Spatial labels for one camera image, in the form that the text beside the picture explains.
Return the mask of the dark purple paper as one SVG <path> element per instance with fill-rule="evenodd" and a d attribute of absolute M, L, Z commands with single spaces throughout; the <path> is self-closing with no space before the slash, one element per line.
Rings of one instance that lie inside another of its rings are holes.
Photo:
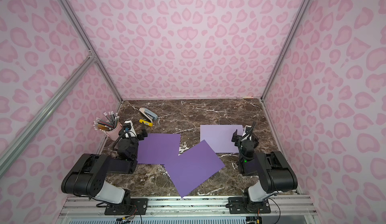
<path fill-rule="evenodd" d="M 206 141 L 164 164 L 180 197 L 187 196 L 224 167 L 225 164 Z"/>
<path fill-rule="evenodd" d="M 180 134 L 149 134 L 139 141 L 138 164 L 166 164 L 179 155 L 180 143 Z"/>

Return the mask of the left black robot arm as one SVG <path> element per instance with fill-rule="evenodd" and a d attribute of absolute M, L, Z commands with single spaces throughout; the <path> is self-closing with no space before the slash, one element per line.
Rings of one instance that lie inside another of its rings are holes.
<path fill-rule="evenodd" d="M 108 173 L 133 174 L 138 164 L 139 142 L 148 136 L 146 127 L 136 133 L 131 121 L 126 121 L 114 141 L 112 150 L 117 156 L 82 154 L 61 184 L 61 191 L 75 196 L 86 196 L 111 205 L 128 206 L 128 190 L 106 182 Z"/>

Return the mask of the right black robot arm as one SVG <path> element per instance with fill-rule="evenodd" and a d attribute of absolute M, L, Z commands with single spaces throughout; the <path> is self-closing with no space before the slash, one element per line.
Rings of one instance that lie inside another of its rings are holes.
<path fill-rule="evenodd" d="M 243 135 L 235 131 L 231 140 L 238 148 L 238 171 L 257 176 L 258 182 L 244 191 L 246 203 L 261 203 L 272 195 L 297 189 L 298 179 L 281 151 L 257 152 L 258 138 L 247 127 Z"/>

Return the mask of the light lilac paper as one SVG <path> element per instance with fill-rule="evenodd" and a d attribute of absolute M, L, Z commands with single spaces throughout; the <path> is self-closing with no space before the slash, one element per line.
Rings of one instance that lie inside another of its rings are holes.
<path fill-rule="evenodd" d="M 232 142 L 234 132 L 243 133 L 242 125 L 201 125 L 200 141 L 205 140 L 215 153 L 238 153 Z"/>

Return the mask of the yellow glue stick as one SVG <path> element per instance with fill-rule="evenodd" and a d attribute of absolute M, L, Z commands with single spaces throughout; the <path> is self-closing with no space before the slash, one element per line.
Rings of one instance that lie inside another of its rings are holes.
<path fill-rule="evenodd" d="M 148 122 L 148 121 L 143 120 L 143 119 L 140 119 L 139 122 L 142 123 L 142 124 L 144 124 L 144 125 L 147 125 L 147 126 L 149 126 L 149 127 L 152 127 L 152 126 L 153 126 L 153 123 Z"/>

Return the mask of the grey beige stapler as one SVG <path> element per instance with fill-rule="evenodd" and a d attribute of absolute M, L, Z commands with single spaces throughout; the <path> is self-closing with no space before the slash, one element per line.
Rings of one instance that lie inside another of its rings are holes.
<path fill-rule="evenodd" d="M 158 119 L 158 115 L 157 115 L 157 114 L 155 114 L 154 112 L 152 112 L 151 110 L 149 110 L 149 109 L 147 109 L 147 108 L 145 108 L 145 107 L 141 107 L 141 108 L 139 109 L 139 112 L 140 112 L 140 113 L 142 114 L 142 116 L 143 116 L 144 118 L 146 118 L 147 121 L 150 122 L 150 123 L 152 123 L 152 122 L 154 122 L 155 120 Z"/>

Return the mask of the pink pencil cup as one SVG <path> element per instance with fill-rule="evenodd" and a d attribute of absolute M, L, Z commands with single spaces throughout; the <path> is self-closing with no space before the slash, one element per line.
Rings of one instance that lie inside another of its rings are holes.
<path fill-rule="evenodd" d="M 122 130 L 123 126 L 121 123 L 117 123 L 117 126 L 111 130 L 111 131 L 106 131 L 105 134 L 112 140 L 112 141 L 116 141 L 120 134 L 119 132 Z"/>

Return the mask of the bundle of pencils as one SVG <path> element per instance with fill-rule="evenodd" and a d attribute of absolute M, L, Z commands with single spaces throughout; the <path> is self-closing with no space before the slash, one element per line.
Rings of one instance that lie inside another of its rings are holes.
<path fill-rule="evenodd" d="M 118 113 L 113 111 L 104 112 L 105 120 L 102 118 L 96 118 L 93 122 L 93 127 L 95 130 L 108 132 L 114 130 L 119 123 L 120 116 Z"/>

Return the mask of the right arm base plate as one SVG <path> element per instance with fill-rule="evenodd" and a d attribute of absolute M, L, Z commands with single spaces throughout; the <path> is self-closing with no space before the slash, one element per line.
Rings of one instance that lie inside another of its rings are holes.
<path fill-rule="evenodd" d="M 225 205 L 230 214 L 270 214 L 271 209 L 267 200 L 251 202 L 244 197 L 229 197 Z"/>

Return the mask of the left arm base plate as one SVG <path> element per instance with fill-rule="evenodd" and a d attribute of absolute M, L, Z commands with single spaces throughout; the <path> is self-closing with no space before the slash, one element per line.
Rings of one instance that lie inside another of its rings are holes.
<path fill-rule="evenodd" d="M 147 198 L 132 198 L 128 204 L 108 204 L 104 214 L 106 216 L 145 215 L 147 207 Z"/>

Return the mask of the aluminium front rail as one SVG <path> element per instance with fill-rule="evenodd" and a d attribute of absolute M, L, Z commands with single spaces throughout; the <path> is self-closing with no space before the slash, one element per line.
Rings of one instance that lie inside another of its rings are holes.
<path fill-rule="evenodd" d="M 239 196 L 135 197 L 129 213 L 109 211 L 86 197 L 69 197 L 58 224 L 319 224 L 308 195 L 271 196 L 260 211 L 242 209 Z"/>

